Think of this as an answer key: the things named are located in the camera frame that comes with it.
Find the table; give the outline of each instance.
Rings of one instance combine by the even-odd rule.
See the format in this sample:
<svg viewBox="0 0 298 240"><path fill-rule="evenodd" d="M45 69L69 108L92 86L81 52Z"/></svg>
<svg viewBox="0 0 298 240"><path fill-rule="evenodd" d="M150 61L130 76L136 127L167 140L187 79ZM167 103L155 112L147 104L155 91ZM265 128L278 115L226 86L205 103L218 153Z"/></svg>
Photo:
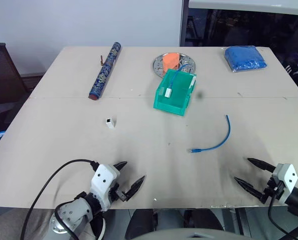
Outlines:
<svg viewBox="0 0 298 240"><path fill-rule="evenodd" d="M258 47L267 68L230 71L221 47L123 47L102 98L88 99L110 47L66 47L0 141L0 206L28 208L49 176L73 159L128 161L126 190L146 175L139 192L113 209L259 206L233 179L262 191L270 177L244 160L294 164L298 174L298 88L272 51ZM196 62L197 82L184 117L153 109L161 78L152 61L181 52ZM188 148L225 145L190 154ZM105 119L116 119L115 129ZM67 166L36 208L54 208L88 191L93 170Z"/></svg>
<svg viewBox="0 0 298 240"><path fill-rule="evenodd" d="M298 0L189 0L189 8L298 15Z"/></svg>

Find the black chair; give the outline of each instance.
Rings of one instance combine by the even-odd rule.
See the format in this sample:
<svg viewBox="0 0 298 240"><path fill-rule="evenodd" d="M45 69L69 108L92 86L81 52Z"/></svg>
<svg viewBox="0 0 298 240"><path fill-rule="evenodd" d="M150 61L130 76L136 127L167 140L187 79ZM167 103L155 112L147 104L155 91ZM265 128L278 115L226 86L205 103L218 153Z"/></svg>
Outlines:
<svg viewBox="0 0 298 240"><path fill-rule="evenodd" d="M0 43L0 132L5 131L29 97L5 43Z"/></svg>

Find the floor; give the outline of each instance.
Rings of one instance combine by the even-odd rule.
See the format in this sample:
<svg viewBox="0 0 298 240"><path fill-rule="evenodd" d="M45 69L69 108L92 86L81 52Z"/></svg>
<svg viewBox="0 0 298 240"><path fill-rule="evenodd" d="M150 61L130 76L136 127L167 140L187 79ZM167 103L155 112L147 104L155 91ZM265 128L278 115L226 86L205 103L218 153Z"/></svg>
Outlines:
<svg viewBox="0 0 298 240"><path fill-rule="evenodd" d="M0 207L0 215L11 208ZM125 239L126 229L134 213L134 209L109 210L105 214L106 231L105 240ZM234 209L212 209L219 219L222 227L227 232L239 234L237 217ZM246 208L247 220L252 239L255 240L278 240L284 234L276 229L267 217L267 207ZM157 230L181 228L184 209L161 209L158 212ZM286 206L278 206L272 209L272 217L285 230L291 231L298 226L298 217L287 212Z"/></svg>

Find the white connector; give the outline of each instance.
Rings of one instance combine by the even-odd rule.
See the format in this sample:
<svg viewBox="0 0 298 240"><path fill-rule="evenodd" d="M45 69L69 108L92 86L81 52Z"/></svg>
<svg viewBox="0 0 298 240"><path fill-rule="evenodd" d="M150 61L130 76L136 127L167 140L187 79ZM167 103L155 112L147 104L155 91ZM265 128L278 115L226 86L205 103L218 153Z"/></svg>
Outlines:
<svg viewBox="0 0 298 240"><path fill-rule="evenodd" d="M105 120L105 124L107 124L108 128L110 128L110 129L114 129L115 128L115 123L114 123L114 121L113 121L112 118L107 118Z"/></svg>
<svg viewBox="0 0 298 240"><path fill-rule="evenodd" d="M171 88L167 88L167 89L165 90L165 94L164 94L164 96L165 96L166 98L170 98L171 91L172 91Z"/></svg>

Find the teal container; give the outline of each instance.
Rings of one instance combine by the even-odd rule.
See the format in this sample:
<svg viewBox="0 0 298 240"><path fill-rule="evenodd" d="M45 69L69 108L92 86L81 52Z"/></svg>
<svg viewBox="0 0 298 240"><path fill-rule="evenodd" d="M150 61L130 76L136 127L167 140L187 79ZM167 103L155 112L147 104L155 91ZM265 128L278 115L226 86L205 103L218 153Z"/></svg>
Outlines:
<svg viewBox="0 0 298 240"><path fill-rule="evenodd" d="M172 114L184 116L189 105L191 93L196 85L196 74L168 69L164 75L157 91L153 108L166 111ZM173 79L170 97L165 97L166 89Z"/></svg>

